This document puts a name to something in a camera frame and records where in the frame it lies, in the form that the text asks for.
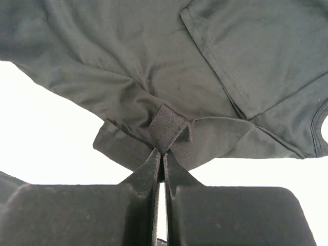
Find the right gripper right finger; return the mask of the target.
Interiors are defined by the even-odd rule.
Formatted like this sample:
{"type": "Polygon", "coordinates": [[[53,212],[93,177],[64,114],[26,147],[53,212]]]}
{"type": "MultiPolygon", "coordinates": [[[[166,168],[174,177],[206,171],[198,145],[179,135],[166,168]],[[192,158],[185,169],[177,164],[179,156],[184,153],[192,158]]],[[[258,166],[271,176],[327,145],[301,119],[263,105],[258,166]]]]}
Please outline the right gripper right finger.
{"type": "Polygon", "coordinates": [[[162,158],[168,245],[312,246],[296,196],[282,187],[210,187],[162,158]]]}

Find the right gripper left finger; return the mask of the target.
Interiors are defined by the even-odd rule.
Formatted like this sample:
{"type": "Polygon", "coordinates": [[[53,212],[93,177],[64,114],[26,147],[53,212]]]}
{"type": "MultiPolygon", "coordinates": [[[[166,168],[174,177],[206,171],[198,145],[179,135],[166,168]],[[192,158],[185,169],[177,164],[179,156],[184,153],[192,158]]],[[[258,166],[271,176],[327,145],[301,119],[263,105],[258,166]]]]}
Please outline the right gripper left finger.
{"type": "Polygon", "coordinates": [[[156,245],[161,154],[116,185],[20,186],[1,212],[1,245],[156,245]]]}

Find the black t shirt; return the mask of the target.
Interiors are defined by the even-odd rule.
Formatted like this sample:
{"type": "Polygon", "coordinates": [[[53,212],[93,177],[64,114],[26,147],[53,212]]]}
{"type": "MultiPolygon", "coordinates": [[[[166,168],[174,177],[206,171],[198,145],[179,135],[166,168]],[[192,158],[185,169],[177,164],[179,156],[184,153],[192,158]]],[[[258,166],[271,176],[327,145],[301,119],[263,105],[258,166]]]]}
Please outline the black t shirt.
{"type": "Polygon", "coordinates": [[[327,1],[1,1],[1,60],[100,117],[94,149],[327,156],[327,1]]]}

